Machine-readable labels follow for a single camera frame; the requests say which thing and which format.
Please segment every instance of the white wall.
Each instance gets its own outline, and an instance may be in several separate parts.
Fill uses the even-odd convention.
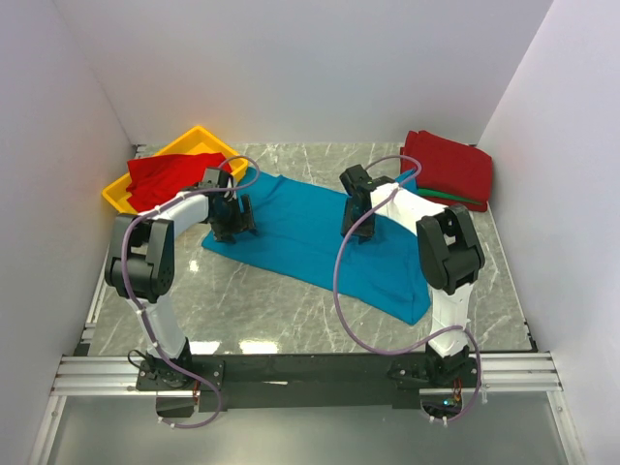
[[[0,462],[23,463],[83,327],[130,144],[50,0],[0,15]]]
[[[620,3],[556,0],[480,141],[519,296],[593,464],[620,456]]]
[[[132,142],[477,141],[551,0],[54,0]]]

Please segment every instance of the folded red cloth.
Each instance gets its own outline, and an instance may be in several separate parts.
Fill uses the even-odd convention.
[[[199,155],[161,155],[127,162],[132,183],[127,202],[136,211],[150,210],[172,199],[178,191],[202,180],[207,168],[219,167],[226,157],[221,153]],[[228,163],[224,170],[231,172]]]
[[[427,131],[410,131],[401,152],[416,158],[422,164],[422,171],[416,179],[420,188],[433,189],[458,197],[464,197],[482,205],[465,203],[476,211],[486,211],[491,197],[493,161],[478,148],[453,140],[443,139]],[[411,170],[414,164],[401,160],[401,172]],[[434,202],[451,204],[447,199],[433,199]]]

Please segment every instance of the blue cloth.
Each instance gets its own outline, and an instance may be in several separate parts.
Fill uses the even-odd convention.
[[[248,169],[243,181],[255,173]],[[408,187],[415,192],[413,185],[414,181]],[[216,242],[210,233],[202,246],[331,290],[347,196],[265,173],[242,194],[250,195],[259,235],[244,232],[235,237],[235,244],[228,244]],[[340,294],[357,297],[405,323],[416,323],[430,305],[419,266],[418,240],[377,215],[371,240],[358,244],[353,237],[347,244],[338,289]]]

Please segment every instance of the marble floor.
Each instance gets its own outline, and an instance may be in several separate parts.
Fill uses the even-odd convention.
[[[159,146],[143,146],[139,155]],[[250,143],[234,145],[270,174],[342,191],[338,175],[398,153],[396,143]],[[372,169],[373,176],[398,174],[398,161]],[[530,351],[509,269],[490,212],[472,213],[486,265],[474,287],[469,327],[484,351]],[[294,278],[234,262],[202,248],[209,231],[195,225],[175,243],[176,275],[171,298],[181,328],[195,354],[342,353],[362,349],[349,338],[336,316],[331,291]],[[342,297],[353,330],[383,349],[412,344],[428,334],[430,312],[407,325],[351,297]],[[97,309],[89,354],[124,356],[145,348],[136,316],[110,288]]]

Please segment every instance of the yellow plastic bin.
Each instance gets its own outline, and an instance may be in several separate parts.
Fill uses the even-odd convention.
[[[159,152],[153,155],[171,155],[173,153],[183,153],[186,155],[198,155],[199,153],[222,153],[226,158],[231,158],[238,153],[228,147],[221,140],[217,139],[209,133],[204,127],[196,126],[190,129],[183,136],[174,142],[166,145]],[[236,181],[240,181],[248,169],[248,161],[237,159],[231,161],[232,175]],[[129,173],[123,174],[121,177],[112,182],[102,191],[102,196],[120,213],[137,213],[136,210],[129,205],[127,199],[131,194],[127,192],[127,187],[131,184],[132,178]]]

